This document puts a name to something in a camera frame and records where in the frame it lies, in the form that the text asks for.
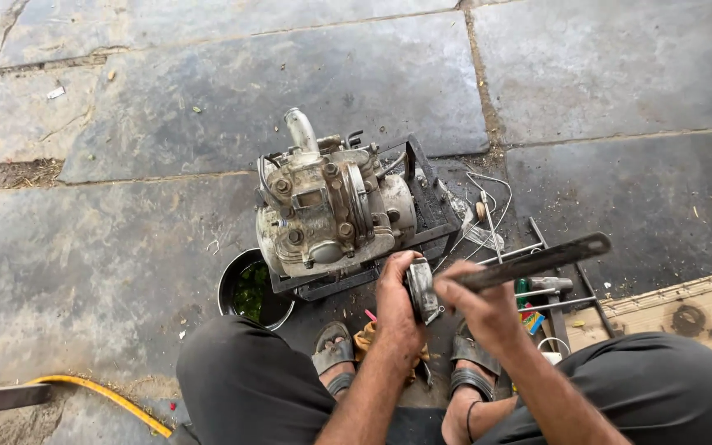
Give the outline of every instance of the black bracelet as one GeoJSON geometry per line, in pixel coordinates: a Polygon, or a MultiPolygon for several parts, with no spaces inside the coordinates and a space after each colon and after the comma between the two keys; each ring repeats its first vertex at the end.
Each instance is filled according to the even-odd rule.
{"type": "Polygon", "coordinates": [[[466,412],[466,432],[468,433],[468,442],[469,443],[474,443],[474,440],[471,439],[471,429],[468,427],[468,420],[471,417],[471,409],[474,408],[474,405],[477,405],[480,403],[482,400],[474,400],[471,402],[471,405],[468,407],[468,411],[466,412]]]}

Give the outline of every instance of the sandal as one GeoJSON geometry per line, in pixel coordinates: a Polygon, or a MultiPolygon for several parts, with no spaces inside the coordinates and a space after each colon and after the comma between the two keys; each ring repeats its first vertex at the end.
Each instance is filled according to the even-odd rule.
{"type": "MultiPolygon", "coordinates": [[[[332,321],[324,326],[315,338],[315,353],[311,356],[317,374],[321,375],[337,363],[355,361],[353,341],[345,325],[341,321],[332,321]],[[328,341],[334,346],[326,348],[328,341]]],[[[343,389],[350,388],[355,377],[356,374],[352,372],[343,372],[331,379],[326,390],[333,396],[343,389]]]]}
{"type": "MultiPolygon", "coordinates": [[[[463,319],[455,329],[455,337],[452,339],[452,364],[457,360],[468,360],[476,363],[482,369],[493,373],[499,378],[501,366],[499,360],[494,359],[488,351],[482,349],[474,340],[471,331],[466,326],[463,319]]],[[[455,389],[462,385],[469,385],[480,393],[482,401],[494,401],[494,386],[489,383],[479,372],[469,368],[459,368],[452,372],[450,379],[450,398],[455,393],[455,389]]]]}

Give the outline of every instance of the cardboard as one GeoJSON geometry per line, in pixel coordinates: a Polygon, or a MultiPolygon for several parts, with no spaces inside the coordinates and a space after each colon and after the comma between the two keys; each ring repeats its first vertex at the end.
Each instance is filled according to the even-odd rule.
{"type": "MultiPolygon", "coordinates": [[[[626,334],[675,333],[712,349],[712,276],[621,300],[605,300],[602,306],[615,329],[626,334]]],[[[608,338],[593,307],[566,314],[565,326],[573,351],[608,338]]]]}

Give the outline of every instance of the brown cloth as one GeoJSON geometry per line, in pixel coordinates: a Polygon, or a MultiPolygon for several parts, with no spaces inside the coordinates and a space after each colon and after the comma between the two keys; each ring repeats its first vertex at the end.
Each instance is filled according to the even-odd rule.
{"type": "MultiPolygon", "coordinates": [[[[375,321],[367,323],[364,325],[364,330],[361,330],[354,335],[354,347],[356,348],[355,353],[357,362],[361,362],[361,360],[363,360],[367,355],[367,350],[370,349],[370,344],[372,343],[373,338],[375,338],[375,321]]],[[[422,348],[422,352],[420,352],[419,357],[414,361],[414,366],[411,367],[410,373],[408,373],[408,377],[406,378],[406,384],[408,385],[413,383],[414,379],[416,379],[414,368],[419,365],[419,359],[425,361],[430,360],[430,354],[427,352],[427,343],[425,343],[424,348],[422,348]]]]}

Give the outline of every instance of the black pants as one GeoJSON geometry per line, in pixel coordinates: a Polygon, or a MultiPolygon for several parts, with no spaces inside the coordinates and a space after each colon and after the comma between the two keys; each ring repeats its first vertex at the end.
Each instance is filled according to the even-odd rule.
{"type": "MultiPolygon", "coordinates": [[[[634,443],[712,444],[712,351],[693,340],[629,335],[577,351],[559,369],[634,443]]],[[[308,356],[241,317],[214,319],[189,336],[177,378],[203,445],[311,444],[335,407],[308,356]]],[[[440,443],[440,415],[409,427],[403,410],[390,437],[410,428],[440,443]]],[[[519,400],[477,443],[545,440],[519,400]]]]}

